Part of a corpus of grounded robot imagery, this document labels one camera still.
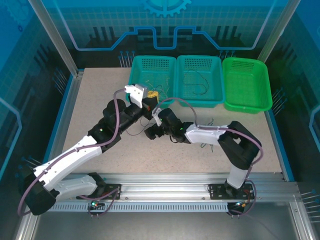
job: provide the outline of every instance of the blue decal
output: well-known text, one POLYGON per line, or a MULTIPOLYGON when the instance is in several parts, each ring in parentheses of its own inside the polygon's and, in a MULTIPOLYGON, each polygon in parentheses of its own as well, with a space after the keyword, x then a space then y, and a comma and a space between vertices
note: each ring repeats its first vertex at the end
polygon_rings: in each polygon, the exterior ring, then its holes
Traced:
POLYGON ((127 31, 125 33, 123 33, 121 35, 121 37, 119 37, 119 39, 111 46, 111 47, 93 47, 93 48, 80 48, 78 47, 77 43, 76 43, 76 40, 74 39, 72 33, 71 33, 71 30, 61 12, 61 10, 59 9, 58 7, 58 4, 55 2, 55 6, 56 6, 56 9, 58 11, 58 14, 59 16, 61 17, 61 20, 63 22, 63 25, 74 45, 74 48, 77 49, 78 51, 84 51, 84 52, 87 52, 87 51, 112 51, 114 50, 118 44, 121 43, 121 41, 126 37, 126 36, 130 36, 130 35, 138 35, 138 30, 151 30, 152 31, 152 36, 153 36, 153 47, 156 49, 156 50, 174 50, 176 47, 177 47, 177 39, 178 39, 178 30, 181 30, 181 29, 188 29, 188 30, 192 30, 192 34, 193 35, 203 35, 213 46, 216 47, 216 49, 218 50, 253 50, 256 46, 257 46, 257 43, 265 29, 265 26, 270 18, 270 15, 276 5, 276 2, 277 0, 274 0, 273 1, 273 4, 272 6, 270 7, 270 10, 261 26, 261 29, 253 43, 253 46, 251 47, 223 47, 223 46, 219 46, 212 38, 211 36, 206 32, 206 31, 201 31, 201 30, 197 30, 197 27, 196 26, 192 26, 192 25, 186 25, 186 26, 176 26, 174 28, 174 32, 173 32, 173 45, 172 46, 158 46, 158 43, 157 43, 157 31, 156 29, 153 27, 153 26, 135 26, 133 28, 133 31, 127 31))
POLYGON ((2 103, 4 106, 6 106, 15 116, 16 116, 16 120, 18 122, 18 130, 16 131, 15 135, 14 135, 14 139, 12 140, 12 143, 11 143, 11 146, 9 148, 9 151, 8 153, 6 154, 5 156, 5 159, 4 159, 4 162, 3 162, 3 165, 0 169, 0 181, 1 181, 1 178, 2 176, 4 175, 5 173, 5 170, 6 170, 6 167, 8 165, 8 162, 9 162, 9 159, 12 155, 12 152, 14 151, 14 148, 17 144, 17 141, 18 141, 18 138, 19 138, 19 135, 21 133, 21 130, 22 130, 22 123, 21 123, 21 117, 20 117, 20 113, 18 112, 17 109, 15 109, 13 106, 11 106, 9 103, 7 103, 3 98, 0 97, 0 103, 2 103))
POLYGON ((320 105, 312 110, 311 116, 310 116, 310 122, 309 122, 309 129, 310 129, 310 132, 311 132, 311 134, 313 136, 314 142, 315 142, 315 144, 318 147, 318 150, 320 152, 320 142, 319 142, 318 136, 316 134, 316 131, 314 130, 314 127, 313 127, 314 120, 315 120, 315 115, 319 111, 320 111, 320 105))
POLYGON ((144 10, 149 10, 150 14, 155 14, 157 17, 162 15, 164 18, 180 14, 182 9, 187 9, 187 4, 191 4, 191 0, 141 0, 141 2, 144 10))

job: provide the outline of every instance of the work surface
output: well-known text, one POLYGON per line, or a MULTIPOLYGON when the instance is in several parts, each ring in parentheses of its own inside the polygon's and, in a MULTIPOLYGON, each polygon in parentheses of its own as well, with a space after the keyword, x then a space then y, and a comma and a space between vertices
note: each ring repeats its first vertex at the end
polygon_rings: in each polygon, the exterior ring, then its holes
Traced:
MULTIPOLYGON (((88 133, 103 117, 102 111, 113 94, 128 84, 131 68, 86 68, 75 102, 63 150, 67 150, 88 133)), ((118 98, 125 99, 120 93, 118 98)), ((170 108, 182 122, 194 122, 188 107, 177 102, 170 108)), ((228 125, 232 121, 242 123, 255 135, 264 150, 263 159, 254 165, 253 172, 281 172, 275 146, 265 114, 246 114, 227 111, 223 104, 215 108, 196 108, 198 123, 206 125, 214 119, 215 126, 228 125)), ((143 127, 139 121, 127 131, 134 135, 143 127)), ((169 136, 149 140, 144 132, 131 136, 124 132, 122 140, 104 154, 88 161, 75 173, 227 173, 231 164, 220 146, 204 148, 200 144, 174 144, 169 136)))

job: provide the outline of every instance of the wire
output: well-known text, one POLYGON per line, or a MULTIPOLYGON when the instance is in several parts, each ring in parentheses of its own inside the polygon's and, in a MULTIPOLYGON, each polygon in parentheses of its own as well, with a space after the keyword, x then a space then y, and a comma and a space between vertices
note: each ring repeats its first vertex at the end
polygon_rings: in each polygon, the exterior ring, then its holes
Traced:
POLYGON ((168 97, 168 98, 162 100, 161 102, 159 102, 158 105, 154 108, 153 112, 155 113, 155 112, 157 111, 157 109, 160 108, 160 106, 161 106, 164 102, 169 101, 169 100, 178 100, 178 101, 182 101, 182 102, 184 102, 185 104, 187 104, 187 105, 190 107, 190 109, 192 110, 192 112, 193 112, 193 115, 194 115, 194 124, 195 124, 199 129, 203 129, 203 130, 217 130, 217 131, 219 131, 219 130, 220 130, 220 131, 228 131, 228 132, 237 134, 237 135, 239 135, 239 136, 241 136, 241 137, 243 137, 243 138, 251 141, 253 144, 255 144, 255 145, 257 146, 257 148, 260 150, 260 155, 259 155, 259 157, 258 157, 255 161, 253 161, 253 162, 251 163, 251 166, 250 166, 250 168, 249 168, 249 170, 248 170, 248 173, 247 173, 247 175, 246 175, 246 178, 249 176, 249 173, 251 172, 252 166, 253 166, 254 164, 258 163, 258 162, 263 158, 263 156, 264 156, 264 151, 263 151, 262 147, 261 147, 260 144, 257 143, 257 141, 254 140, 252 137, 250 137, 250 136, 248 136, 248 135, 246 135, 246 134, 244 134, 244 133, 242 133, 242 132, 240 132, 240 131, 233 130, 233 129, 229 129, 229 128, 227 128, 227 127, 203 126, 203 125, 199 125, 199 124, 197 123, 198 116, 197 116, 196 110, 190 105, 190 103, 188 103, 186 100, 184 100, 184 99, 182 99, 182 98, 179 98, 179 97, 168 97))
MULTIPOLYGON (((106 194, 104 197, 101 197, 101 198, 105 198, 105 197, 107 197, 107 195, 109 196, 109 195, 113 194, 115 191, 116 191, 116 193, 115 193, 110 205, 107 207, 107 209, 103 213, 97 214, 96 215, 97 218, 99 218, 99 216, 105 215, 110 210, 110 208, 112 207, 112 205, 114 204, 114 202, 115 202, 115 200, 117 198, 117 195, 118 195, 118 192, 119 192, 119 188, 116 188, 113 191, 111 191, 108 194, 106 194)), ((91 213, 89 208, 88 208, 88 213, 91 215, 91 217, 93 217, 93 214, 91 213)))
POLYGON ((256 201, 257 201, 257 188, 256 188, 256 185, 250 179, 246 179, 246 181, 252 184, 253 192, 254 192, 254 199, 252 201, 252 205, 249 207, 249 209, 246 212, 238 212, 237 211, 238 213, 241 213, 240 214, 241 216, 247 215, 252 210, 252 208, 254 207, 254 205, 256 204, 256 201))
POLYGON ((196 86, 204 86, 205 91, 204 91, 203 93, 195 93, 195 92, 193 92, 193 94, 195 94, 195 95, 205 95, 205 94, 209 91, 209 82, 208 82, 208 80, 205 79, 204 76, 202 76, 200 72, 198 72, 198 71, 196 71, 196 70, 193 70, 193 69, 189 69, 189 70, 184 74, 183 79, 182 79, 182 83, 183 83, 184 85, 186 85, 186 86, 194 86, 194 85, 196 85, 196 86), (189 84, 185 83, 185 77, 186 77, 187 73, 189 73, 190 71, 194 71, 194 72, 196 72, 197 74, 199 74, 199 75, 206 81, 207 87, 206 87, 204 84, 202 84, 202 83, 189 83, 189 84))
POLYGON ((80 195, 79 197, 82 198, 82 199, 85 199, 85 200, 92 200, 92 201, 99 201, 101 199, 104 199, 106 197, 109 197, 111 194, 113 194, 116 190, 119 190, 118 188, 116 189, 113 189, 111 192, 108 192, 107 194, 103 195, 103 196, 100 196, 100 197, 97 197, 97 198, 90 198, 90 197, 87 197, 87 196, 84 196, 84 195, 80 195))
POLYGON ((195 110, 187 101, 185 101, 184 99, 179 98, 179 97, 169 97, 169 98, 167 98, 167 99, 162 100, 162 101, 161 101, 160 103, 158 103, 158 105, 154 108, 153 112, 155 113, 155 112, 158 110, 158 108, 160 108, 160 106, 161 106, 164 102, 166 102, 166 101, 168 101, 168 100, 178 100, 178 101, 182 101, 182 102, 184 102, 185 104, 187 104, 187 105, 190 107, 190 109, 192 110, 192 112, 193 112, 193 115, 194 115, 194 124, 195 124, 199 129, 203 129, 203 130, 217 130, 217 131, 228 131, 228 132, 237 134, 237 135, 242 136, 242 137, 248 139, 249 141, 251 141, 251 142, 252 142, 253 144, 255 144, 255 145, 257 146, 257 148, 260 150, 260 155, 259 155, 259 157, 258 157, 255 161, 253 161, 253 162, 251 163, 251 165, 250 165, 250 167, 249 167, 249 169, 248 169, 248 172, 247 172, 247 174, 246 174, 246 176, 245 176, 245 180, 246 180, 247 182, 249 182, 249 183, 252 184, 253 191, 254 191, 254 196, 255 196, 255 198, 253 199, 253 202, 252 202, 252 205, 250 206, 250 208, 249 208, 245 213, 242 213, 242 214, 241 214, 241 215, 247 215, 247 214, 252 210, 253 206, 256 204, 256 199, 257 199, 257 189, 256 189, 256 185, 254 184, 254 182, 253 182, 252 180, 248 179, 248 176, 249 176, 249 174, 250 174, 250 172, 251 172, 252 166, 253 166, 254 164, 258 163, 258 162, 263 158, 263 156, 264 156, 264 151, 263 151, 262 147, 260 146, 260 144, 257 143, 257 141, 254 140, 252 137, 250 137, 250 136, 248 136, 248 135, 246 135, 246 134, 244 134, 244 133, 242 133, 242 132, 240 132, 240 131, 237 131, 237 130, 229 129, 229 128, 227 128, 227 127, 202 126, 202 125, 199 125, 199 124, 197 123, 198 116, 197 116, 196 110, 195 110))
POLYGON ((170 137, 170 141, 171 141, 171 142, 173 142, 174 144, 177 144, 177 143, 178 143, 178 141, 173 141, 171 136, 169 136, 169 137, 170 137))
MULTIPOLYGON (((235 213, 238 213, 240 216, 243 215, 241 214, 240 211, 237 211, 237 210, 231 210, 232 212, 235 212, 235 213)), ((258 223, 260 223, 272 236, 274 236, 277 240, 281 240, 280 237, 278 237, 269 227, 267 227, 267 225, 265 225, 262 221, 260 221, 257 217, 254 217, 254 216, 250 216, 250 215, 247 215, 248 218, 254 220, 254 221, 257 221, 258 223)))
POLYGON ((114 92, 113 94, 113 101, 114 101, 114 107, 115 107, 115 129, 114 129, 114 133, 113 133, 113 136, 111 139, 109 139, 108 141, 106 142, 102 142, 102 143, 99 143, 99 144, 91 144, 91 145, 87 145, 87 146, 80 146, 80 147, 77 147, 77 148, 73 148, 72 150, 68 151, 68 152, 65 152, 63 153, 62 155, 60 155, 56 160, 54 160, 50 165, 48 165, 48 167, 46 169, 44 169, 40 174, 39 176, 37 176, 33 182, 27 187, 27 189, 25 190, 25 192, 23 193, 21 199, 20 199, 20 202, 19 202, 19 205, 18 205, 18 209, 17 209, 17 213, 19 216, 24 216, 24 215, 27 215, 29 214, 31 211, 27 211, 27 212, 24 212, 22 213, 22 207, 23 207, 23 204, 25 202, 25 199, 27 197, 27 195, 29 194, 29 192, 31 191, 32 187, 45 175, 48 173, 48 171, 55 165, 57 164, 60 160, 62 160, 63 158, 69 156, 70 154, 74 153, 74 152, 78 152, 80 150, 83 150, 83 149, 88 149, 88 148, 94 148, 94 147, 102 147, 102 146, 105 146, 105 145, 108 145, 110 143, 112 143, 115 138, 117 137, 117 134, 118 134, 118 131, 119 131, 119 125, 120 125, 120 113, 119 113, 119 106, 118 106, 118 101, 117 101, 117 94, 118 93, 121 93, 121 92, 124 92, 126 89, 123 88, 123 89, 119 89, 117 91, 114 92))
MULTIPOLYGON (((214 124, 214 119, 211 118, 211 122, 209 122, 207 126, 212 126, 213 124, 214 124)), ((200 148, 203 149, 206 145, 207 145, 206 143, 201 143, 200 148)), ((211 146, 211 152, 214 152, 214 145, 210 144, 210 146, 211 146)))
POLYGON ((139 133, 137 133, 137 134, 131 134, 131 133, 128 132, 128 130, 125 130, 126 133, 129 134, 130 136, 137 136, 137 135, 141 134, 141 133, 146 129, 146 127, 148 127, 149 125, 153 125, 153 123, 150 123, 151 120, 149 120, 146 125, 143 125, 143 124, 141 123, 141 120, 142 120, 142 117, 140 118, 140 125, 143 127, 143 129, 142 129, 139 133))

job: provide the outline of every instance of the glass panel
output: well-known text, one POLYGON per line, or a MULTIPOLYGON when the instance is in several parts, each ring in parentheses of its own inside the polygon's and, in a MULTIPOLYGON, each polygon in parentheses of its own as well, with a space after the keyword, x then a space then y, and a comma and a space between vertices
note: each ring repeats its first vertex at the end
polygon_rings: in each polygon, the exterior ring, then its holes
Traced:
POLYGON ((267 61, 272 110, 297 181, 319 182, 319 7, 300 2, 267 61))
POLYGON ((287 4, 287 0, 43 2, 79 68, 130 67, 136 55, 257 58, 287 4))
POLYGON ((70 73, 28 1, 0 3, 0 239, 9 240, 19 168, 42 162, 70 73))

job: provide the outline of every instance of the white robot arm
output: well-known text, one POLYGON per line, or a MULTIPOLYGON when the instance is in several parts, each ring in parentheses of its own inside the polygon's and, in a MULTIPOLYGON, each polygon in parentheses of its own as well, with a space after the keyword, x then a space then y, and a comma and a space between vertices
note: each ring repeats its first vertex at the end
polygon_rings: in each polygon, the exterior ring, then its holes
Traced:
POLYGON ((28 167, 22 168, 19 191, 24 196, 22 201, 26 202, 34 215, 46 212, 56 201, 82 195, 93 198, 103 196, 106 192, 106 183, 97 173, 89 173, 78 179, 63 179, 80 165, 103 154, 119 142, 121 134, 141 117, 156 120, 156 124, 144 131, 151 140, 156 136, 169 135, 179 143, 221 145, 232 163, 230 175, 225 183, 226 191, 232 196, 235 194, 233 191, 242 187, 259 149, 245 138, 241 138, 239 144, 236 143, 234 139, 239 136, 225 129, 236 129, 259 141, 240 123, 234 121, 228 126, 212 128, 196 125, 193 122, 182 123, 170 108, 156 109, 158 98, 148 97, 148 89, 145 86, 128 85, 125 86, 125 92, 130 94, 131 104, 126 107, 124 101, 117 99, 118 116, 115 101, 112 100, 103 110, 103 118, 77 144, 51 161, 37 166, 33 171, 28 167), (104 144, 113 137, 112 142, 104 144))

